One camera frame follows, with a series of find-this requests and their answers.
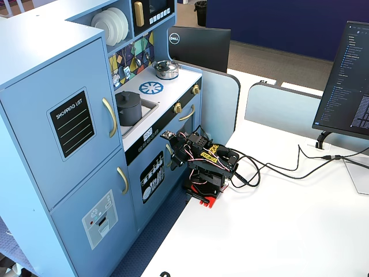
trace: silver pot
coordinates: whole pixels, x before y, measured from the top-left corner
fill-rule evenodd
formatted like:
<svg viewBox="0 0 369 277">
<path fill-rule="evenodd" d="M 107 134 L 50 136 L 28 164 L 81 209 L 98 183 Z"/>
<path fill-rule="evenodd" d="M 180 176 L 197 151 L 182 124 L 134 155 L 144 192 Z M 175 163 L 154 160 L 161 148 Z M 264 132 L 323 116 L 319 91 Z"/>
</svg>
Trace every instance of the silver pot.
<svg viewBox="0 0 369 277">
<path fill-rule="evenodd" d="M 152 65 L 156 71 L 156 77 L 162 80 L 172 80 L 178 77 L 179 65 L 173 61 L 161 61 Z"/>
</svg>

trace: blue burner decal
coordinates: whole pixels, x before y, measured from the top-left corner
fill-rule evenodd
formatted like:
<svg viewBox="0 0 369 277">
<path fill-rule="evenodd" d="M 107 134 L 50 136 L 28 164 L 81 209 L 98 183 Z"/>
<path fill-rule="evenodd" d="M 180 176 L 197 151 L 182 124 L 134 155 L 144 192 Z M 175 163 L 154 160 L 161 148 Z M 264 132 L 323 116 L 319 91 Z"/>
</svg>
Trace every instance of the blue burner decal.
<svg viewBox="0 0 369 277">
<path fill-rule="evenodd" d="M 157 94 L 163 91 L 163 85 L 158 82 L 146 82 L 140 85 L 140 91 L 144 94 Z"/>
</svg>

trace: stacked plates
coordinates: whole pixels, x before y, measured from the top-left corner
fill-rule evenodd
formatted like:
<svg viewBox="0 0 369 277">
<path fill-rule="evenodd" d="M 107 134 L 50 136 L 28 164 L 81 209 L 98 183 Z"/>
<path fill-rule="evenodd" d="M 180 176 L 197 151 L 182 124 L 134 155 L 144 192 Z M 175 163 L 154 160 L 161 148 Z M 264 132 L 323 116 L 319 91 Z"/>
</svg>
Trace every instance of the stacked plates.
<svg viewBox="0 0 369 277">
<path fill-rule="evenodd" d="M 114 46 L 128 34 L 128 21 L 125 14 L 117 8 L 109 8 L 95 15 L 91 26 L 105 31 L 106 44 Z"/>
</svg>

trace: pot lid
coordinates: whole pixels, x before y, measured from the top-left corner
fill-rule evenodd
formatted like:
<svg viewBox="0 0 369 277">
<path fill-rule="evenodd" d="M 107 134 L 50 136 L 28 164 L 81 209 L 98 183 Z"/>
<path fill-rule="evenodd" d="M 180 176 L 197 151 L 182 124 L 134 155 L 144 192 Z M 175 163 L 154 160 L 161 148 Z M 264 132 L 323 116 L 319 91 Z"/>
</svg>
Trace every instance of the pot lid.
<svg viewBox="0 0 369 277">
<path fill-rule="evenodd" d="M 123 91 L 116 94 L 115 100 L 118 108 L 132 108 L 141 103 L 140 95 L 132 91 Z"/>
<path fill-rule="evenodd" d="M 155 65 L 155 68 L 160 72 L 177 72 L 178 64 L 171 61 L 161 61 Z"/>
</svg>

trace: digital display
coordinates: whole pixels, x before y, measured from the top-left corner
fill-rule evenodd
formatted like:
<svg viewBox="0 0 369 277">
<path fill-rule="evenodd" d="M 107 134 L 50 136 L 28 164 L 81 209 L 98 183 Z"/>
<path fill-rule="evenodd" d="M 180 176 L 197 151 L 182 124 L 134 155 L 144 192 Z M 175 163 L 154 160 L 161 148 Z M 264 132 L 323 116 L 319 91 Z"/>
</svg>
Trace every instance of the digital display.
<svg viewBox="0 0 369 277">
<path fill-rule="evenodd" d="M 369 25 L 347 23 L 313 127 L 369 136 Z"/>
<path fill-rule="evenodd" d="M 95 133 L 84 91 L 50 112 L 64 158 Z"/>
<path fill-rule="evenodd" d="M 150 136 L 152 135 L 152 128 L 150 128 L 145 134 L 144 134 L 144 141 L 146 141 Z"/>
<path fill-rule="evenodd" d="M 164 10 L 168 6 L 168 0 L 149 0 L 150 13 L 156 13 Z"/>
</svg>

